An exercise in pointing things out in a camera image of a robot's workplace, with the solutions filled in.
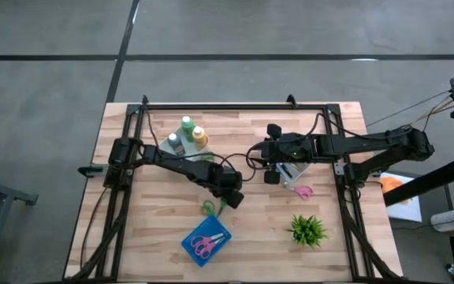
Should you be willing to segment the grey plastic bin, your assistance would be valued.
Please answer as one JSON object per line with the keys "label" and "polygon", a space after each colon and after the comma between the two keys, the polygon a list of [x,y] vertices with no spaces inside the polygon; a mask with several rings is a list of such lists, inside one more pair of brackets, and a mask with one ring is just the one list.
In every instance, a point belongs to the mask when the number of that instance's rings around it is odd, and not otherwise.
{"label": "grey plastic bin", "polygon": [[277,163],[276,164],[276,169],[280,173],[280,175],[283,178],[283,180],[285,182],[288,182],[288,183],[295,182],[304,173],[306,173],[307,169],[309,168],[309,164],[308,163],[295,163],[295,164],[297,164],[298,166],[300,166],[303,169],[303,172],[299,172],[294,167],[291,166],[291,163],[283,163],[283,164],[287,167],[288,171],[292,175],[292,178],[288,177],[287,174],[281,169],[281,163]]}

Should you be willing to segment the blue slotted plastic basket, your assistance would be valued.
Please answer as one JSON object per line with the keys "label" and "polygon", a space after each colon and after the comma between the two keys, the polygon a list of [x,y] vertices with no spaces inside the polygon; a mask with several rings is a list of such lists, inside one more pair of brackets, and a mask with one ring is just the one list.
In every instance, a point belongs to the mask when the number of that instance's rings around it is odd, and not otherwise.
{"label": "blue slotted plastic basket", "polygon": [[[219,233],[223,233],[225,239],[215,246],[211,255],[207,259],[198,257],[195,254],[194,248],[191,246],[191,239],[197,235],[209,237]],[[203,267],[222,250],[222,248],[231,240],[231,238],[232,234],[220,223],[220,221],[216,217],[208,216],[181,242],[181,246],[199,267]]]}

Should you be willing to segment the black diagonal beam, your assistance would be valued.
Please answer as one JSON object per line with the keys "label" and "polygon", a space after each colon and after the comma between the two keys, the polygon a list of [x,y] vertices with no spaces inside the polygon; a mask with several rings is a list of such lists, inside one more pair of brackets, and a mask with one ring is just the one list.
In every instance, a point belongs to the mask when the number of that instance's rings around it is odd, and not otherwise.
{"label": "black diagonal beam", "polygon": [[389,207],[398,204],[452,181],[454,181],[454,161],[387,192],[384,195],[385,205]]}

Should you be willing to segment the green plant in white pot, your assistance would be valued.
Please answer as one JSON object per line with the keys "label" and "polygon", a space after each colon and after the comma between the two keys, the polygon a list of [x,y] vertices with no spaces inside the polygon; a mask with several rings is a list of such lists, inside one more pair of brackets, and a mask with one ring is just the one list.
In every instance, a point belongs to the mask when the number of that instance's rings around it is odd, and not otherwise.
{"label": "green plant in white pot", "polygon": [[293,215],[291,228],[288,229],[288,232],[291,233],[292,240],[295,243],[312,249],[320,247],[322,241],[328,238],[326,228],[315,215],[308,218],[302,215]]}

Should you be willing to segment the white plastic bin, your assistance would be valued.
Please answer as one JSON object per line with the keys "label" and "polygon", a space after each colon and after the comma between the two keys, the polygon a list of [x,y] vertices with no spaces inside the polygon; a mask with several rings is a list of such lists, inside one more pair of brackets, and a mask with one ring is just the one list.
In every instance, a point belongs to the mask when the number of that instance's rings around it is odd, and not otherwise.
{"label": "white plastic bin", "polygon": [[[195,143],[194,142],[193,143],[187,142],[187,140],[184,137],[184,133],[183,133],[181,127],[175,129],[173,132],[176,133],[180,137],[181,142],[182,142],[182,144],[184,146],[184,149],[185,149],[185,155],[187,156],[188,160],[198,161],[198,160],[202,160],[202,157],[204,155],[211,155],[211,151],[209,150],[209,146],[208,145],[203,150],[198,151],[195,148]],[[168,140],[167,140],[169,134],[170,134],[170,132],[168,132],[168,135],[166,136],[166,138],[159,144],[159,148],[162,151],[166,151],[166,152],[169,152],[170,154],[175,155],[175,152],[169,146],[169,143],[168,143]]]}

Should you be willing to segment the white roll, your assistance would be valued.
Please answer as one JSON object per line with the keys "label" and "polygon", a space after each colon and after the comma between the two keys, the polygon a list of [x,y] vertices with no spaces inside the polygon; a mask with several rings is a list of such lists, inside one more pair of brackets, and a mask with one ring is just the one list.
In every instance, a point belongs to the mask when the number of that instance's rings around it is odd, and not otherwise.
{"label": "white roll", "polygon": [[454,210],[433,215],[430,224],[438,232],[454,231]]}

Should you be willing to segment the orange cloth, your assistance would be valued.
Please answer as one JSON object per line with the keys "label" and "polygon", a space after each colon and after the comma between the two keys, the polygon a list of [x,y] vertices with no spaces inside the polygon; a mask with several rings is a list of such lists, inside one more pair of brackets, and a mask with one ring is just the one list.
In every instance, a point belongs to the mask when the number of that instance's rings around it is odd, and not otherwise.
{"label": "orange cloth", "polygon": [[403,181],[394,177],[381,177],[379,181],[381,182],[381,190],[384,194],[404,184]]}

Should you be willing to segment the yellow paint bottle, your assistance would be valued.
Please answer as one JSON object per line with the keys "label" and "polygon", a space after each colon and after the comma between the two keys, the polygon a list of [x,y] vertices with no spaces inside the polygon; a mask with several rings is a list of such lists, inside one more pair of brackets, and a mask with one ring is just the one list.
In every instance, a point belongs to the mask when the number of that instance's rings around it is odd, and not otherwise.
{"label": "yellow paint bottle", "polygon": [[206,135],[206,133],[202,127],[196,126],[192,130],[192,137],[194,139],[195,148],[198,151],[203,150],[207,146],[208,136]]}

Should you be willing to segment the black paint bottle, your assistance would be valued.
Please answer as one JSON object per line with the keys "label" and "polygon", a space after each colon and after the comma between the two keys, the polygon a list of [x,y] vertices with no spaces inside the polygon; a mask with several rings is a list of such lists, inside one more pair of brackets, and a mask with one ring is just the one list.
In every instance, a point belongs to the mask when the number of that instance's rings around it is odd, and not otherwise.
{"label": "black paint bottle", "polygon": [[176,133],[170,133],[167,140],[168,140],[169,146],[173,149],[173,151],[175,152],[176,155],[178,155],[178,156],[185,155],[184,146],[181,142],[180,137]]}

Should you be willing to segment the green paint bottle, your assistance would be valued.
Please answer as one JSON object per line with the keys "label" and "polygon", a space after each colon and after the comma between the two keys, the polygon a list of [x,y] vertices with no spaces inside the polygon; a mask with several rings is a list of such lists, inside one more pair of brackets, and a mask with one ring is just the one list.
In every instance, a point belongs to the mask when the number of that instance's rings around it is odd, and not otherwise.
{"label": "green paint bottle", "polygon": [[192,133],[195,128],[195,123],[194,123],[193,119],[189,116],[183,116],[180,124],[181,124],[181,129],[184,133],[184,137],[187,140],[187,142],[193,143],[194,137],[193,137]]}

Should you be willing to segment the white board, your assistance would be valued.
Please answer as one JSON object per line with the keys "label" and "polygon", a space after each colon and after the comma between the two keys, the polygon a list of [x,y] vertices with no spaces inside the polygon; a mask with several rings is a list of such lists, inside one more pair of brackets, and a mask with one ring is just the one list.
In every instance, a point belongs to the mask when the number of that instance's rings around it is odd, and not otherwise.
{"label": "white board", "polygon": [[[383,177],[395,177],[405,183],[413,180],[413,177],[405,177],[398,174],[389,174],[383,173],[381,178]],[[391,205],[386,208],[388,212],[388,216],[392,219],[402,219],[406,221],[412,222],[422,222],[422,213],[419,203],[419,198],[412,197],[408,200],[402,201],[398,204]]]}

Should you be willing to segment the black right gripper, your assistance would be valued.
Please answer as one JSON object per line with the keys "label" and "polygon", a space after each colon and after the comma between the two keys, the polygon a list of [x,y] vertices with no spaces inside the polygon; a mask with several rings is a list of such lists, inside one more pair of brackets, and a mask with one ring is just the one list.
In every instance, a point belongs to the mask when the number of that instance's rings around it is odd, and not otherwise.
{"label": "black right gripper", "polygon": [[277,185],[281,175],[277,163],[311,163],[315,154],[311,134],[283,133],[276,124],[268,124],[268,138],[260,144],[260,158],[250,157],[252,162],[266,164],[269,169],[264,173],[264,182]]}

